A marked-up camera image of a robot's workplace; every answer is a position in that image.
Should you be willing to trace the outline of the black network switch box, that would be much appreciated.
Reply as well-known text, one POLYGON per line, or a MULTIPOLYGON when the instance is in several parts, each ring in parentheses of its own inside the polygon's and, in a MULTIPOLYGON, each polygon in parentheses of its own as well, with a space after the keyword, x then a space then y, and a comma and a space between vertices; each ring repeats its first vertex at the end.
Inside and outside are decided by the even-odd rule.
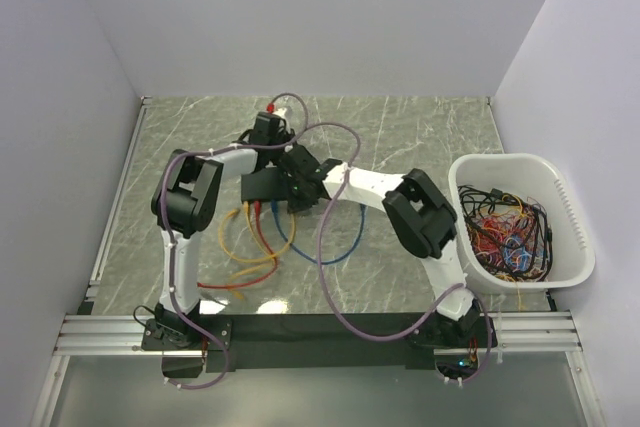
POLYGON ((288 198, 287 181, 276 167, 241 177, 241 202, 282 202, 288 198))

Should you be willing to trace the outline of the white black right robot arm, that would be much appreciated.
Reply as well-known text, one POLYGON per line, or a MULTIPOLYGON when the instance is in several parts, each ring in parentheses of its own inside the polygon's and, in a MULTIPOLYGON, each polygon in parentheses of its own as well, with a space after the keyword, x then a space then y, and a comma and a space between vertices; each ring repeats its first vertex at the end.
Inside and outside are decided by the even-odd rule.
POLYGON ((316 238, 316 264, 325 299, 336 319, 351 333, 373 342, 391 342, 413 334, 436 314, 440 334, 452 346, 465 344, 475 333, 481 311, 467 288, 457 255, 457 213, 431 178, 414 168, 408 173, 385 174, 355 168, 351 163, 328 159, 320 163, 301 145, 282 154, 276 166, 287 177, 292 207, 306 210, 326 199, 316 238), (436 300, 414 324, 389 335, 359 330, 335 305, 322 265, 323 235, 339 201, 355 202, 386 214, 401 246, 419 259, 436 300))

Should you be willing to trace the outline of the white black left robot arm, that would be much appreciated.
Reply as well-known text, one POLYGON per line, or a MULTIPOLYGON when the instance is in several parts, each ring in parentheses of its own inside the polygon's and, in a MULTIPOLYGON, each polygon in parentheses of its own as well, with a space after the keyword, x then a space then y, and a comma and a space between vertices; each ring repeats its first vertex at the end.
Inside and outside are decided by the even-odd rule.
POLYGON ((249 131, 230 145, 206 151, 175 150, 156 187, 152 213, 164 244, 164 279, 154 308, 157 324, 176 347, 201 335, 197 285, 202 232, 211 223, 223 182, 265 168, 295 138, 290 110, 269 105, 249 131))

